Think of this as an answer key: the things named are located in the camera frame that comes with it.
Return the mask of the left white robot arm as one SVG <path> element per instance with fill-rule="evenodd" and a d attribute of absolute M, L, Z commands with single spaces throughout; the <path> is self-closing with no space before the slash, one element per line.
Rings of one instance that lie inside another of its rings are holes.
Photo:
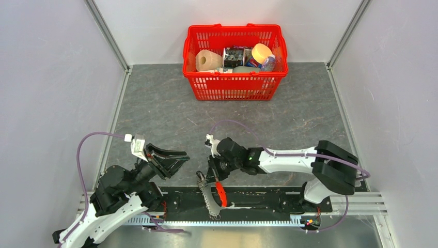
<path fill-rule="evenodd" d="M 59 247 L 97 247 L 132 217 L 158 210 L 163 194 L 152 178 L 170 179 L 190 159 L 185 151 L 164 150 L 143 141 L 132 142 L 131 153 L 137 158 L 134 168 L 110 166 L 79 218 L 67 229 L 53 232 L 54 243 Z"/>

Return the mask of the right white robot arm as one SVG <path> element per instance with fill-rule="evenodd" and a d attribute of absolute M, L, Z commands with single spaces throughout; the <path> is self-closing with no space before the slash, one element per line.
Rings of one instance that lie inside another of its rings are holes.
<path fill-rule="evenodd" d="M 358 158 L 329 141 L 319 141 L 317 146 L 298 150 L 273 150 L 263 147 L 245 148 L 231 138 L 215 139 L 206 136 L 210 148 L 209 168 L 205 185 L 225 180 L 233 171 L 248 175 L 293 172 L 314 175 L 303 184 L 298 205 L 312 211 L 326 197 L 355 193 Z"/>

